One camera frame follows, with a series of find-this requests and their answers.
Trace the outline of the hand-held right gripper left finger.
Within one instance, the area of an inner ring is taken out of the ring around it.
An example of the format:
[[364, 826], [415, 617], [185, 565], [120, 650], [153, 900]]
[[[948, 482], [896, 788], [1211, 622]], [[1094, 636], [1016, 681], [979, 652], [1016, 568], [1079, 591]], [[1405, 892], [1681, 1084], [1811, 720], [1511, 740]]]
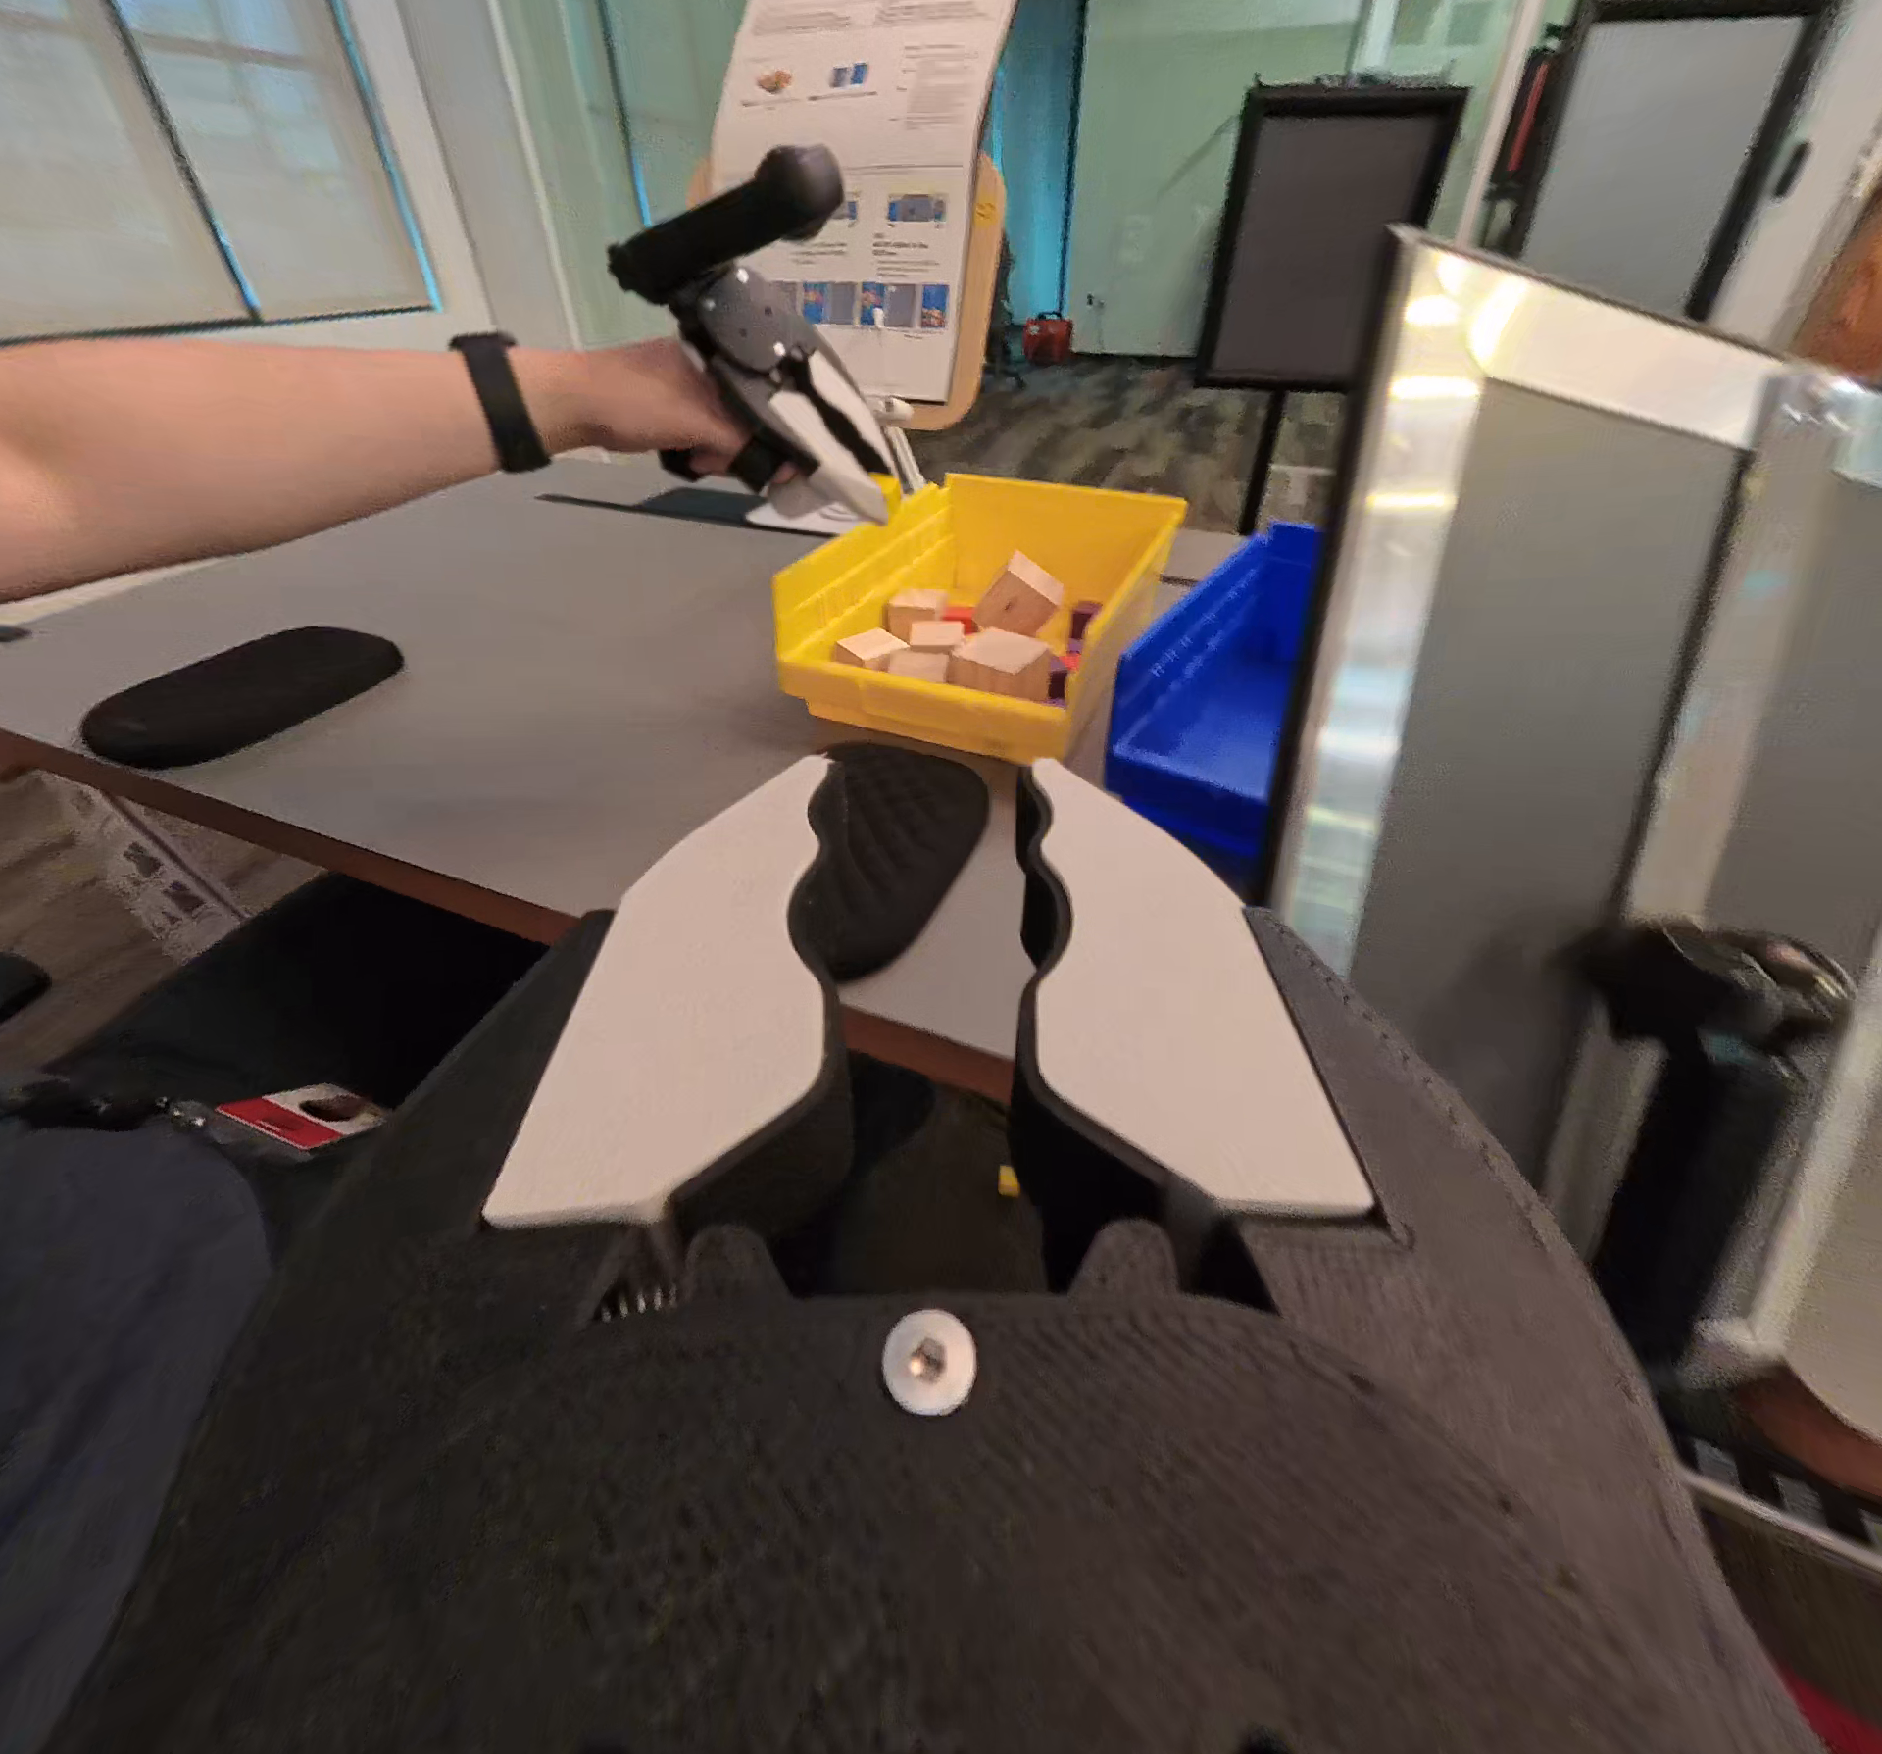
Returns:
[[708, 1225], [797, 1240], [834, 1208], [853, 1159], [819, 931], [838, 802], [838, 759], [797, 759], [627, 886], [485, 1230], [623, 1225], [676, 1274]]

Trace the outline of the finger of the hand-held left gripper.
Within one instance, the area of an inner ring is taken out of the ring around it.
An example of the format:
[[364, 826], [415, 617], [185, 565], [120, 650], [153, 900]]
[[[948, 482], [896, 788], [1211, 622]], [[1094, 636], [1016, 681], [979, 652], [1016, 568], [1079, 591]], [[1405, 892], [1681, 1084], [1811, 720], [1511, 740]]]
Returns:
[[838, 504], [859, 524], [889, 524], [889, 486], [896, 486], [896, 478], [859, 472], [853, 458], [819, 425], [798, 389], [778, 389], [762, 406], [762, 425], [778, 442], [778, 469], [762, 482], [762, 499], [771, 499], [784, 521]]
[[834, 346], [798, 346], [798, 398], [867, 478], [900, 478], [889, 429]]

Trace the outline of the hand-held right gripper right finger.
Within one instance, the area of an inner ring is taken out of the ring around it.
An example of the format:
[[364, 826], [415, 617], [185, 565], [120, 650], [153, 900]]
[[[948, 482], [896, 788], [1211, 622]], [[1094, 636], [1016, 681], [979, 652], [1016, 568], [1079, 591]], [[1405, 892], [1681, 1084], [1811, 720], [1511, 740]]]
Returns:
[[1190, 847], [1058, 759], [1016, 784], [1013, 1167], [1054, 1292], [1115, 1222], [1177, 1287], [1263, 1296], [1243, 1225], [1371, 1225], [1378, 1196], [1251, 914]]

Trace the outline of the yellow plastic box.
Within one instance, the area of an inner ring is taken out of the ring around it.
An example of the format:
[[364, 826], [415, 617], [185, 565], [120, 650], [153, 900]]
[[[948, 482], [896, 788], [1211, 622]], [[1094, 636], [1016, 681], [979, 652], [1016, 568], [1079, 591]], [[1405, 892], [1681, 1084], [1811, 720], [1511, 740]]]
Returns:
[[[1149, 627], [1190, 499], [1064, 482], [952, 472], [771, 577], [778, 681], [813, 720], [1004, 764], [1067, 759], [1108, 702], [1118, 652]], [[834, 658], [839, 639], [889, 628], [907, 588], [965, 606], [1021, 553], [1064, 584], [1044, 639], [1064, 650], [1071, 606], [1094, 606], [1067, 702], [1021, 702], [963, 687], [873, 676]]]

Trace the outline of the pile of wooden cubes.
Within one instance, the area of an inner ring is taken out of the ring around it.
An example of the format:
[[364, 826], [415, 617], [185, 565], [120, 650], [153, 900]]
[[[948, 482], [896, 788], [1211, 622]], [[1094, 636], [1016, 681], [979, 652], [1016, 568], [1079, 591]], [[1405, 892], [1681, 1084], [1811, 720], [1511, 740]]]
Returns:
[[829, 662], [1064, 710], [1107, 604], [1013, 553], [975, 599], [940, 584], [889, 591], [859, 628], [834, 639]]

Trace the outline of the blue plastic box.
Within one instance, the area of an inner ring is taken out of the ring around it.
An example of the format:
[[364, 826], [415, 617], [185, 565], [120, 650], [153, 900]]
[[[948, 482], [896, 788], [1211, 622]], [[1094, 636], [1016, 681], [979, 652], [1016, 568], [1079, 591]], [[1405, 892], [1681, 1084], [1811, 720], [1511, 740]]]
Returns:
[[1272, 524], [1133, 639], [1115, 673], [1107, 792], [1251, 892], [1282, 732], [1320, 568], [1311, 524]]

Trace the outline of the person's left forearm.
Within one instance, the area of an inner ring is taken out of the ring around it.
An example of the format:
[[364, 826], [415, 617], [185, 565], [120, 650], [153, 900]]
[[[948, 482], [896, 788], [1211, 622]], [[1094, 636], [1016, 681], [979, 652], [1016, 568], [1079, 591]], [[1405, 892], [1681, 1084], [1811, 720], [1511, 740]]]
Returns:
[[263, 553], [493, 469], [451, 350], [4, 346], [0, 591]]

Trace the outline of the person's left hand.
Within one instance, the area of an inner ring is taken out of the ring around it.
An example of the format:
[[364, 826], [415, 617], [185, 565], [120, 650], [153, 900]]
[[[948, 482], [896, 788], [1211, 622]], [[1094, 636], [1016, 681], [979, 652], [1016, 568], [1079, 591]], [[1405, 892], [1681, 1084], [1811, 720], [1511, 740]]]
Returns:
[[682, 472], [732, 472], [753, 442], [716, 379], [676, 338], [531, 350], [518, 366], [545, 448], [676, 452]]

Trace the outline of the black flat pad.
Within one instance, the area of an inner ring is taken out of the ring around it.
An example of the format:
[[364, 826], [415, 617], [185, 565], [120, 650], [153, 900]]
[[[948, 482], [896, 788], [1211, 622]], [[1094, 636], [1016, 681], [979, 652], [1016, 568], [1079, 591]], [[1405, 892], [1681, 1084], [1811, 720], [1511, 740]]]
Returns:
[[725, 524], [746, 526], [757, 514], [757, 495], [746, 492], [712, 492], [712, 486], [670, 486], [661, 495], [618, 499], [618, 495], [538, 495], [562, 511], [598, 511], [598, 514], [643, 514], [643, 521], [694, 521], [694, 524]]

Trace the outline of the black wristband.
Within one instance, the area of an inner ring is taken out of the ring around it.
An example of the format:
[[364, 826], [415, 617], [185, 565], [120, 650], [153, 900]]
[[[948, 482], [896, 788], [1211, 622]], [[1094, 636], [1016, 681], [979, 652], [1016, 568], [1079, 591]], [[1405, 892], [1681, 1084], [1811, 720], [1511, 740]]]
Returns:
[[505, 333], [505, 329], [451, 333], [450, 350], [459, 350], [459, 363], [471, 379], [471, 394], [478, 394], [478, 406], [482, 406], [482, 420], [485, 420], [485, 435], [493, 448], [493, 469], [513, 472], [513, 478], [545, 472], [552, 448], [531, 420], [524, 379], [513, 372], [513, 350], [518, 350], [513, 333]]

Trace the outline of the wooden instruction board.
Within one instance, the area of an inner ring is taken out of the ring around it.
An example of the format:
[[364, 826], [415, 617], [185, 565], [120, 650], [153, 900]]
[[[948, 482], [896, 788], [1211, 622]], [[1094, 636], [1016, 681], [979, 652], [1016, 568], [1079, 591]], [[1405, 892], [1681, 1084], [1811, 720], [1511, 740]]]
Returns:
[[748, 252], [762, 280], [911, 429], [979, 394], [1006, 191], [979, 147], [1016, 0], [746, 0], [703, 195], [771, 147], [829, 147], [839, 199], [819, 235]]

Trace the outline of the red white badge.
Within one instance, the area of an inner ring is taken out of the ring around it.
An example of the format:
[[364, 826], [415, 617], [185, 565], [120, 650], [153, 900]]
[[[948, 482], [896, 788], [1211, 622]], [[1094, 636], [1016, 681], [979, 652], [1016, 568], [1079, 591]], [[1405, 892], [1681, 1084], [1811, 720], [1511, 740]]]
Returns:
[[208, 1111], [208, 1123], [229, 1144], [257, 1150], [263, 1159], [308, 1160], [379, 1136], [387, 1123], [387, 1106], [337, 1084], [305, 1084], [220, 1100]]

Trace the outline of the black framed sign stand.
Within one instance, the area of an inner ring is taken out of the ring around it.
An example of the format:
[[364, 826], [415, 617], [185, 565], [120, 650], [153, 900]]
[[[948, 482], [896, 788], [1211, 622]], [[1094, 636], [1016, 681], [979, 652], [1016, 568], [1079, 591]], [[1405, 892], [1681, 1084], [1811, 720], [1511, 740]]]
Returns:
[[1349, 394], [1390, 266], [1423, 228], [1472, 92], [1445, 84], [1251, 84], [1238, 113], [1191, 379], [1263, 394], [1233, 532], [1263, 514], [1296, 394]]

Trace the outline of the silver framed grey panel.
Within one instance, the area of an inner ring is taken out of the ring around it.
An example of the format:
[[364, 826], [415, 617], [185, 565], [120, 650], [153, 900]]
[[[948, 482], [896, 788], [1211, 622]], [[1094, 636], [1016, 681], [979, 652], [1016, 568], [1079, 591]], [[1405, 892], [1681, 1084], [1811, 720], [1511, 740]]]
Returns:
[[1584, 942], [1837, 960], [1848, 1020], [1663, 1379], [1837, 1398], [1822, 1263], [1878, 1216], [1878, 394], [1390, 228], [1349, 411], [1268, 900], [1584, 1261], [1658, 1076]]

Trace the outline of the person's dark clothing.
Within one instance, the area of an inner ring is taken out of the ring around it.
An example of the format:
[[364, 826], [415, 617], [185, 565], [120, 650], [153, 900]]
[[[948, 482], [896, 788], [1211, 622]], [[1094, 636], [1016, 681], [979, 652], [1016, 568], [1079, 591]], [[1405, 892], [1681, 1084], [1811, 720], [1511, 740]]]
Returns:
[[172, 1123], [4, 1123], [0, 1746], [42, 1752], [273, 1274], [242, 1167]]

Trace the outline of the black framed glass panel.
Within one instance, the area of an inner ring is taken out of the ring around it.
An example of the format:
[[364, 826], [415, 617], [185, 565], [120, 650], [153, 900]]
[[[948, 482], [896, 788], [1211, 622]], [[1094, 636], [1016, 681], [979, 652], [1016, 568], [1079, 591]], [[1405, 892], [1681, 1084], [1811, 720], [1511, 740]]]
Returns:
[[1504, 253], [1708, 325], [1844, 0], [1575, 0]]

